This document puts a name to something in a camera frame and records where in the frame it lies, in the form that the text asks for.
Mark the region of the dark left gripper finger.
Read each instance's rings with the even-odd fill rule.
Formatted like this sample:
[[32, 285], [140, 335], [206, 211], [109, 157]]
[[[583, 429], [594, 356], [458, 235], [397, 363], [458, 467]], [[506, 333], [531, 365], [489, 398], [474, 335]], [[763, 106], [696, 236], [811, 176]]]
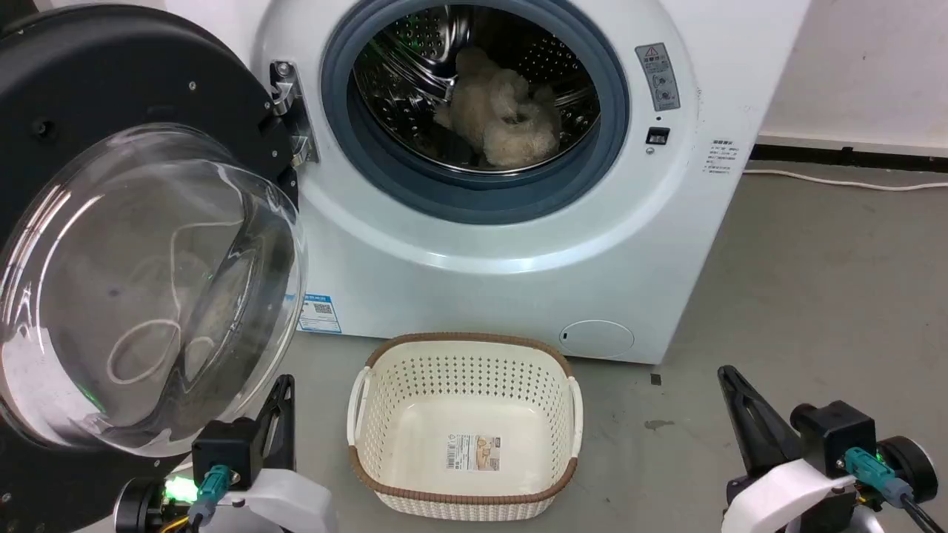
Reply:
[[277, 377], [260, 412], [255, 446], [265, 469], [287, 469], [287, 377]]
[[281, 465], [285, 469], [297, 469], [296, 452], [296, 411], [295, 411], [295, 378], [291, 374], [281, 375]]

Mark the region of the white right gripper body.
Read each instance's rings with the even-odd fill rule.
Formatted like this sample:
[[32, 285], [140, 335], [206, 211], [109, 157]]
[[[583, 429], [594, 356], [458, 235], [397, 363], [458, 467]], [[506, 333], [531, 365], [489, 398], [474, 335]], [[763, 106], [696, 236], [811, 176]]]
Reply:
[[735, 496], [724, 513], [722, 533], [776, 533], [833, 489], [855, 482], [853, 475], [827, 477], [804, 459], [782, 463]]

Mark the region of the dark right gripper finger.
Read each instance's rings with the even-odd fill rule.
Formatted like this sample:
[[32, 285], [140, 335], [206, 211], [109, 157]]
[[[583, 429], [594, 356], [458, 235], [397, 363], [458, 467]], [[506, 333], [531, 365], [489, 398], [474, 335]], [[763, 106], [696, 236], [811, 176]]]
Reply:
[[773, 443], [775, 443], [775, 465], [773, 468], [782, 465], [782, 463], [799, 459], [801, 448], [798, 435], [767, 401], [765, 401], [764, 408], [767, 409], [767, 414], [770, 415], [770, 435], [772, 435]]
[[764, 408], [765, 401], [734, 366], [718, 368], [718, 381], [746, 472], [759, 477], [775, 465], [771, 416]]

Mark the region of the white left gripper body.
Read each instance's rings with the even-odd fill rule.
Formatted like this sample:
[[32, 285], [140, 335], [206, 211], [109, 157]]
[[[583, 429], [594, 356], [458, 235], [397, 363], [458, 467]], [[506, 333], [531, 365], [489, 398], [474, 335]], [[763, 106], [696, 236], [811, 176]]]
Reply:
[[338, 533], [329, 489], [294, 470], [262, 469], [216, 507], [216, 533]]

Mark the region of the white front-load washing machine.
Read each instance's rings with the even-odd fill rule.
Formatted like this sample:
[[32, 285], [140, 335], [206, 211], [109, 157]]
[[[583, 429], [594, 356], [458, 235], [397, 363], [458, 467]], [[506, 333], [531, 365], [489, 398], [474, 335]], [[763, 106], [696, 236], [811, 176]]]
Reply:
[[[484, 332], [663, 360], [813, 0], [162, 0], [270, 82], [298, 68], [306, 293], [342, 335]], [[639, 45], [681, 107], [655, 112]], [[480, 47], [549, 87], [556, 156], [491, 166], [434, 121]]]

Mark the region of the metal door hinge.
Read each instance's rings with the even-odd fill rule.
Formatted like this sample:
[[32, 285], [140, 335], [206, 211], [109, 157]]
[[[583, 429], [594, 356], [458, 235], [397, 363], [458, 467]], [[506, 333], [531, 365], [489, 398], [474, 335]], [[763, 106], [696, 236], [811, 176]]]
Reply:
[[291, 165], [297, 168], [317, 161], [317, 145], [297, 65], [291, 61], [272, 61], [270, 93], [273, 112], [281, 117], [290, 135]]

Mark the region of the black round washer door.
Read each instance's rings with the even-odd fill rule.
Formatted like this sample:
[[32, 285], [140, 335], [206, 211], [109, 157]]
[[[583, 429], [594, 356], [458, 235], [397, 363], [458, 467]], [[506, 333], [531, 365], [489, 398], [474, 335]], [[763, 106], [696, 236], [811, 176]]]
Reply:
[[76, 533], [270, 392], [306, 272], [290, 135], [209, 30], [0, 30], [0, 533]]

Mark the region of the blue energy label sticker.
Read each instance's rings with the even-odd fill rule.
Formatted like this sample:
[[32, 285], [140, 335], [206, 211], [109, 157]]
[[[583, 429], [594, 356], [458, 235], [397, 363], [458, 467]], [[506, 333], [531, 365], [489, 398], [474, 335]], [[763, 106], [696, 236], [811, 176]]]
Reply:
[[302, 299], [298, 330], [341, 335], [341, 324], [336, 317], [332, 299], [326, 295], [306, 293]]

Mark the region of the cream perforated laundry basket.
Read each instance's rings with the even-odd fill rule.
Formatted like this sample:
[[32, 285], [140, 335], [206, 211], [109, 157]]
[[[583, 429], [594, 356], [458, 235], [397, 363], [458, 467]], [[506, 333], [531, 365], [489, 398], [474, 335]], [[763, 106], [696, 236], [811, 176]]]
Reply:
[[397, 512], [512, 522], [545, 512], [578, 469], [581, 389], [545, 342], [470, 332], [391, 338], [353, 381], [353, 473]]

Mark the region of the black baseboard strip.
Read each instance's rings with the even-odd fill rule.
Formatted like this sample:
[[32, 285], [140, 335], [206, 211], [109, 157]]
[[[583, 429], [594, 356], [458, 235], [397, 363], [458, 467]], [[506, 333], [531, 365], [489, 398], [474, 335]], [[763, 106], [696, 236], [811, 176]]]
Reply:
[[756, 144], [751, 161], [780, 161], [843, 167], [874, 168], [891, 171], [935, 172], [948, 175], [948, 156], [880, 154], [853, 147], [818, 149]]

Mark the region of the grey warning sticker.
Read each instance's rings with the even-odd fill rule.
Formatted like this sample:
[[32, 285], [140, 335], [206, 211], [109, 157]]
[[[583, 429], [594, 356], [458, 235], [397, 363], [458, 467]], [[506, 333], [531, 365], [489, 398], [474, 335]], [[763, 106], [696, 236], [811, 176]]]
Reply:
[[635, 53], [644, 77], [649, 82], [654, 111], [664, 112], [680, 108], [678, 85], [666, 45], [664, 43], [639, 45]]

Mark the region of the beige plush toy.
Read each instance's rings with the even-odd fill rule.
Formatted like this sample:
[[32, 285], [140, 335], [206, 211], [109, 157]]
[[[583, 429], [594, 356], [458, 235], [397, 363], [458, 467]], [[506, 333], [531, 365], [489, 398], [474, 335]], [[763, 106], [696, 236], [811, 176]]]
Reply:
[[556, 156], [561, 122], [552, 88], [530, 90], [517, 71], [502, 68], [480, 47], [455, 57], [453, 97], [434, 121], [461, 136], [495, 168], [512, 170]]

